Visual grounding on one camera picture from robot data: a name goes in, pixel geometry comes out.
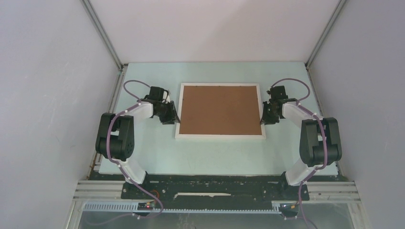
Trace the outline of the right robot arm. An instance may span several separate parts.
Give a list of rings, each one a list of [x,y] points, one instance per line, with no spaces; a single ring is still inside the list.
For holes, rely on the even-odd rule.
[[[284,172],[278,185],[278,194],[291,199],[297,187],[308,181],[316,172],[337,162],[342,157],[338,121],[317,115],[301,105],[295,98],[289,98],[284,86],[272,86],[267,93],[270,98],[263,102],[262,125],[274,125],[287,119],[300,128],[299,156],[291,169]]]

